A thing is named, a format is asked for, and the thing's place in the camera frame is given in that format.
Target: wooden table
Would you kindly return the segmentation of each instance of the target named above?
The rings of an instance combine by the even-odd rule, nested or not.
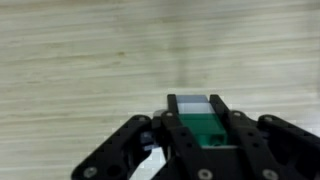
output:
[[[0,0],[0,179],[70,179],[168,93],[220,94],[252,118],[320,135],[319,10],[317,0]],[[133,179],[162,163],[157,151]]]

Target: hole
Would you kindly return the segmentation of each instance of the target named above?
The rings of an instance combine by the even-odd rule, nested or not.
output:
[[[118,176],[119,174],[121,174],[121,167],[118,165],[112,165],[108,168],[107,170],[107,174],[108,176],[114,177],[114,176]]]
[[[171,112],[167,112],[167,114],[166,114],[168,117],[172,117],[173,116],[173,114],[171,113]]]
[[[264,118],[264,120],[266,120],[266,121],[268,121],[268,122],[272,122],[272,121],[273,121],[272,117],[270,117],[270,116],[266,116],[266,117]]]
[[[241,116],[241,113],[239,112],[234,112],[233,115],[237,116],[237,117],[240,117]]]
[[[187,147],[188,148],[192,148],[192,144],[191,143],[187,143]]]
[[[145,117],[143,117],[143,116],[141,116],[141,117],[139,117],[139,121],[140,122],[143,122],[143,121],[146,121],[147,119],[145,118]]]
[[[198,171],[198,177],[201,180],[211,180],[213,175],[212,172],[208,169],[201,169]]]
[[[253,147],[256,147],[256,148],[259,147],[259,144],[258,144],[258,143],[253,143],[252,145],[253,145]]]

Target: light wooden surface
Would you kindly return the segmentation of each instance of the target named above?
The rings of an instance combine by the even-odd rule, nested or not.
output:
[[[317,0],[0,0],[0,179],[69,179],[168,93],[217,93],[252,118],[271,113],[320,135],[319,9]],[[151,159],[135,179],[156,171],[159,153]]]

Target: green lego brick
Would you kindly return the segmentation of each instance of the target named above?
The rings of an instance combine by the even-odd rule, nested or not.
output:
[[[227,133],[215,114],[179,114],[180,121],[188,127],[200,146],[219,146],[227,143]]]

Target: screw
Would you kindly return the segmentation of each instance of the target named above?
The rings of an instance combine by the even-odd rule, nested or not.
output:
[[[200,180],[211,180],[213,175],[212,172],[208,169],[200,169],[198,171],[198,177]]]
[[[278,180],[279,179],[279,175],[271,169],[264,169],[262,171],[263,177],[267,180]]]
[[[167,116],[171,117],[173,114],[171,112],[167,112]]]
[[[241,116],[241,113],[239,112],[234,112],[233,115],[237,116],[237,117],[240,117]]]
[[[145,121],[146,120],[146,118],[145,117],[139,117],[139,121]]]
[[[93,176],[95,176],[97,174],[98,170],[95,167],[88,167],[87,169],[84,170],[83,172],[83,176],[85,178],[92,178]]]
[[[273,121],[272,117],[269,117],[269,116],[265,117],[264,120],[266,120],[268,122],[272,122]]]

